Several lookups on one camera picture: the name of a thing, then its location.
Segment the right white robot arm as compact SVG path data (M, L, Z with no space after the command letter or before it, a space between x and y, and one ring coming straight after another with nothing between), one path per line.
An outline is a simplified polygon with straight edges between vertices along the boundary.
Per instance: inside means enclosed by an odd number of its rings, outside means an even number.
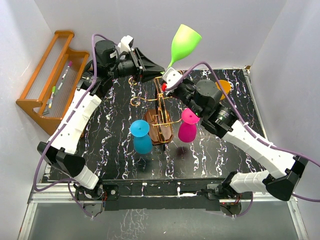
M231 172L214 193L230 199L245 192L269 193L288 201L300 181L307 159L297 154L274 149L273 144L254 132L235 111L220 103L227 98L230 84L209 79L193 83L175 74L165 80L162 89L167 95L181 100L192 115L211 134L229 142L262 166L263 171Z

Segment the orange wine glass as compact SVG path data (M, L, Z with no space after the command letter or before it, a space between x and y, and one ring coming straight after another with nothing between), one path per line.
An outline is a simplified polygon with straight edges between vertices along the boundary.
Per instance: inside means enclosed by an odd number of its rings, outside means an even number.
M220 88L220 86L218 85L218 83L216 82L215 84L216 84L217 88L218 88L219 90L221 90L221 88ZM220 80L219 80L219 84L221 85L221 87L222 87L222 89L224 90L224 92L228 95L229 92L230 92L230 90L231 90L231 85L230 85L230 83L229 83L228 81L226 81L226 80L220 79ZM224 99L225 99L225 95L222 93L222 96L221 96L221 98L220 98L220 101L222 101L222 100L224 100Z

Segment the green wine glass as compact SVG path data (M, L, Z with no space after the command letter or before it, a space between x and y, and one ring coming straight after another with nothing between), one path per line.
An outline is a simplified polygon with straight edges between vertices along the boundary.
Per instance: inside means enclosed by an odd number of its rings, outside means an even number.
M168 67L189 56L202 40L202 36L185 24L181 24L171 43L171 61Z

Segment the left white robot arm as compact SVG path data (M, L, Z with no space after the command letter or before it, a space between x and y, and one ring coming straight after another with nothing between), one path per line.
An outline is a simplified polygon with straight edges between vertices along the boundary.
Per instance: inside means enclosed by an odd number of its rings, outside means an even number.
M104 188L98 184L99 177L86 166L85 159L75 154L91 115L112 88L114 79L132 77L145 83L161 76L165 70L137 47L133 48L132 40L120 45L125 47L122 52L108 39L93 44L92 61L85 66L59 127L47 142L37 146L41 159L84 187L93 200L103 195Z

